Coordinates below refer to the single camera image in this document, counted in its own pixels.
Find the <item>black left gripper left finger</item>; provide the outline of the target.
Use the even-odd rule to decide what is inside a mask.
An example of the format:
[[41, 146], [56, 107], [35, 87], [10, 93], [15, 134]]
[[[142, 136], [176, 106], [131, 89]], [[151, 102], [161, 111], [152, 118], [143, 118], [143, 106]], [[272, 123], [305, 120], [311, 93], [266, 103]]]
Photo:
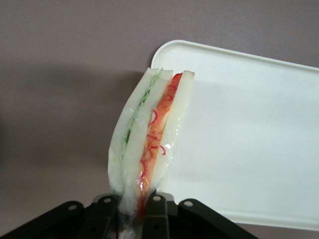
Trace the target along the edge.
[[102, 194], [84, 207], [68, 201], [1, 236], [2, 239], [117, 239], [118, 202]]

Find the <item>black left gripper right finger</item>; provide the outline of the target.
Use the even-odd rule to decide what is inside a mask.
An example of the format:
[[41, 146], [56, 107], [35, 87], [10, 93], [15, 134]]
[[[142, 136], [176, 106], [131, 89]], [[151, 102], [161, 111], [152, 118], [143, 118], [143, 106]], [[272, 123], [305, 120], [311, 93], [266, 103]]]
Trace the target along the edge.
[[143, 239], [255, 239], [256, 236], [196, 199], [176, 204], [168, 193], [152, 193]]

